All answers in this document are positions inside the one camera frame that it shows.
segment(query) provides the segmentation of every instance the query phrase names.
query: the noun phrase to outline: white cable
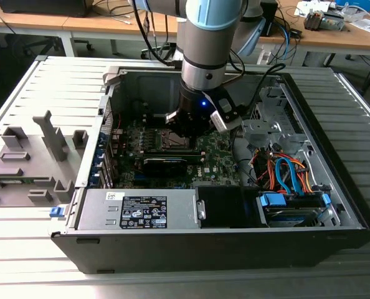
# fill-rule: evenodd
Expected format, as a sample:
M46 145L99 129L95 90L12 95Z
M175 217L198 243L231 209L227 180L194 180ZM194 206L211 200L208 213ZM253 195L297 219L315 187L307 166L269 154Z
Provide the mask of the white cable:
M370 17L370 13L367 12L365 9L363 9L363 8L357 6L357 5L348 5L348 2L346 2L346 5L344 5L344 6L337 5L337 7L340 7L340 8L344 8L344 7L358 8L360 11L364 11Z

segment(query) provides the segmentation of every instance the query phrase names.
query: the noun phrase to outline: paper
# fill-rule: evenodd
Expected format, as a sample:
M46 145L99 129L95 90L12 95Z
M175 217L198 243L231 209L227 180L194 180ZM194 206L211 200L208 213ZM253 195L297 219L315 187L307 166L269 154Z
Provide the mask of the paper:
M329 5L331 2L329 1L302 1L297 3L297 8L295 10L295 16L300 17L307 17L308 13L310 13L310 10L313 11L323 11L328 12Z
M362 19L350 24L370 33L370 20L368 19Z

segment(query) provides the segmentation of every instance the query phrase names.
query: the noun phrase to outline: power supply label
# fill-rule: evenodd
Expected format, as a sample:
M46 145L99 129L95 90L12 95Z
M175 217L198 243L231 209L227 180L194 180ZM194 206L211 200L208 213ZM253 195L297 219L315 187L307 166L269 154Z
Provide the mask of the power supply label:
M166 196L125 196L121 206L122 229L166 229Z

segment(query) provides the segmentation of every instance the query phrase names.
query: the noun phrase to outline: computer case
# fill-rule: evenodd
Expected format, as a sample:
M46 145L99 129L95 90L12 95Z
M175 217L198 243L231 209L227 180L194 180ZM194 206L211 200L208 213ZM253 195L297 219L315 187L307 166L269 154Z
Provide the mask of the computer case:
M6 13L85 17L92 3L93 0L0 0L0 7Z
M272 22L275 19L278 3L276 0L261 0L261 7L263 10L262 15L266 20L261 36L270 36L272 34Z

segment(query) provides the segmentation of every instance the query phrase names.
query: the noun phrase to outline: motherboard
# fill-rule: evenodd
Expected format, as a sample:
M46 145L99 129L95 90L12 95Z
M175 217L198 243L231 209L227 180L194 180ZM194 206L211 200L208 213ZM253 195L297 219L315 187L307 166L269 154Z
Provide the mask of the motherboard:
M117 188L193 189L240 184L229 134L212 132L192 145L166 128L133 121L119 136Z

